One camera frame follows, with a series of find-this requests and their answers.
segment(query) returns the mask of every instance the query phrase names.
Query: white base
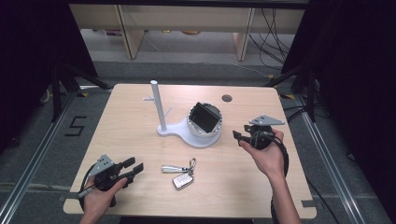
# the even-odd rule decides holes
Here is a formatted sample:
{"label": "white base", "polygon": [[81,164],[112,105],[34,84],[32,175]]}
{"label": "white base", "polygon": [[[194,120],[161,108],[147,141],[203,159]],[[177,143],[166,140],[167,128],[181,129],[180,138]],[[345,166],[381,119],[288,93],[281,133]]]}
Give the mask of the white base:
{"label": "white base", "polygon": [[221,135],[221,129],[211,137],[198,137],[190,132],[187,126],[187,119],[183,119],[178,124],[166,124],[166,130],[163,131],[161,125],[158,126],[157,132],[160,136],[178,136],[191,147],[206,148],[215,144]]}

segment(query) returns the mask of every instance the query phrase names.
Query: white pole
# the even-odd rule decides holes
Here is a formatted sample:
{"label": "white pole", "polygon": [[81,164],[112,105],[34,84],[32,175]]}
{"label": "white pole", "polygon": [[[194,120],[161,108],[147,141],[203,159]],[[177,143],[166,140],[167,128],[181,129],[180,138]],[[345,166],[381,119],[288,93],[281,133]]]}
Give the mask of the white pole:
{"label": "white pole", "polygon": [[160,91],[158,89],[158,82],[156,80],[151,80],[151,88],[154,94],[154,102],[157,106],[158,117],[160,118],[161,130],[166,131],[165,116],[163,115],[163,104],[161,103]]}

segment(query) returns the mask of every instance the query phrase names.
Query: human hand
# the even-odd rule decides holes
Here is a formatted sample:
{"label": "human hand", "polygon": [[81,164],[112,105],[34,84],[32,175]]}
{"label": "human hand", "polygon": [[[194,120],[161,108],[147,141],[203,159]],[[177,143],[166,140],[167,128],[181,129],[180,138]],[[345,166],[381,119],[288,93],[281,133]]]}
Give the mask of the human hand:
{"label": "human hand", "polygon": [[[114,195],[122,189],[126,184],[127,178],[119,180],[111,189],[108,191],[101,191],[94,188],[90,193],[84,197],[84,216],[82,217],[80,223],[97,223],[106,213],[108,207],[110,206],[111,200]],[[89,178],[85,188],[93,185],[93,178]]]}
{"label": "human hand", "polygon": [[[284,134],[281,131],[273,129],[273,132],[275,137],[283,141]],[[245,141],[240,141],[239,146],[251,155],[259,170],[263,172],[270,181],[276,177],[285,178],[283,154],[276,143],[273,142],[262,150],[252,147]]]}

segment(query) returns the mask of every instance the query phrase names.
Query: wooden desk leg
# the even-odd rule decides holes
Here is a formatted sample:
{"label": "wooden desk leg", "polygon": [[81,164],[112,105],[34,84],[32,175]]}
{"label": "wooden desk leg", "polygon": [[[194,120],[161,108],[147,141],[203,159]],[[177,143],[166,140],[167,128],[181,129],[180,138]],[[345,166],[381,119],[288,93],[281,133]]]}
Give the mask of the wooden desk leg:
{"label": "wooden desk leg", "polygon": [[246,17],[246,30],[244,33],[233,33],[233,42],[235,43],[236,56],[238,61],[242,62],[245,60],[245,55],[248,45],[248,35],[250,33],[250,27],[253,23],[255,8],[249,8],[247,10]]}
{"label": "wooden desk leg", "polygon": [[134,59],[136,57],[137,51],[139,50],[145,31],[135,30],[132,24],[129,24],[128,20],[125,19],[122,5],[116,5],[114,7],[116,9],[116,13],[118,14],[117,18],[120,22],[120,30],[128,58]]}

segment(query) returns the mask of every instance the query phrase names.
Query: wooden table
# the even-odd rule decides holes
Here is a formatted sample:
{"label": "wooden table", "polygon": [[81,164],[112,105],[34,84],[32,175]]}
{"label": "wooden table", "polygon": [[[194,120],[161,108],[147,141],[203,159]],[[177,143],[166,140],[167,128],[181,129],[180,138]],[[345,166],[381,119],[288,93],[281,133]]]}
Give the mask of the wooden table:
{"label": "wooden table", "polygon": [[[272,88],[159,85],[163,110],[172,107],[166,123],[179,123],[197,103],[215,105],[223,117],[222,133],[216,144],[204,149],[189,147],[176,136],[157,134],[159,118],[155,104],[143,101],[152,95],[149,84],[119,84],[107,102],[71,191],[79,191],[83,176],[102,154],[114,162],[136,158],[145,170],[134,183],[117,195],[117,205],[109,214],[148,217],[271,217],[272,190],[268,179],[253,159],[233,139],[233,130],[244,135],[248,121],[265,114],[286,121],[277,92]],[[231,102],[221,97],[231,95]],[[313,218],[315,207],[303,207],[312,201],[304,171],[288,124],[275,126],[285,134],[290,155],[287,180],[292,199],[301,218]],[[194,181],[176,190],[162,165],[189,166],[196,158]],[[77,200],[66,200],[64,211],[81,214]]]}

